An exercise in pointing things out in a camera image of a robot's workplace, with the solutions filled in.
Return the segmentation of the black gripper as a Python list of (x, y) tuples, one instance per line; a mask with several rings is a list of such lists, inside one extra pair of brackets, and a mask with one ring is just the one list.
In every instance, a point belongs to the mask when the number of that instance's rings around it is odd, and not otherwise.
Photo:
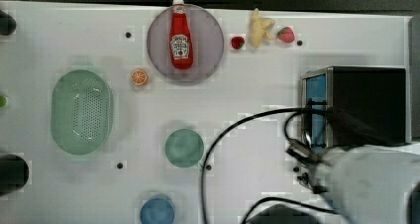
[(314, 194), (326, 193), (328, 189), (317, 176), (317, 168), (329, 168), (331, 164), (296, 139), (289, 139), (288, 144), (286, 152), (297, 160), (293, 171), (297, 173), (298, 182)]

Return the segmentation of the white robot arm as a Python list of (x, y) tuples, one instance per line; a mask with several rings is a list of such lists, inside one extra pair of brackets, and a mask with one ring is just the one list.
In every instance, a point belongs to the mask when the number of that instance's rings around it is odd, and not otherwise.
[(313, 152), (291, 139), (302, 184), (349, 224), (419, 224), (419, 145), (335, 146)]

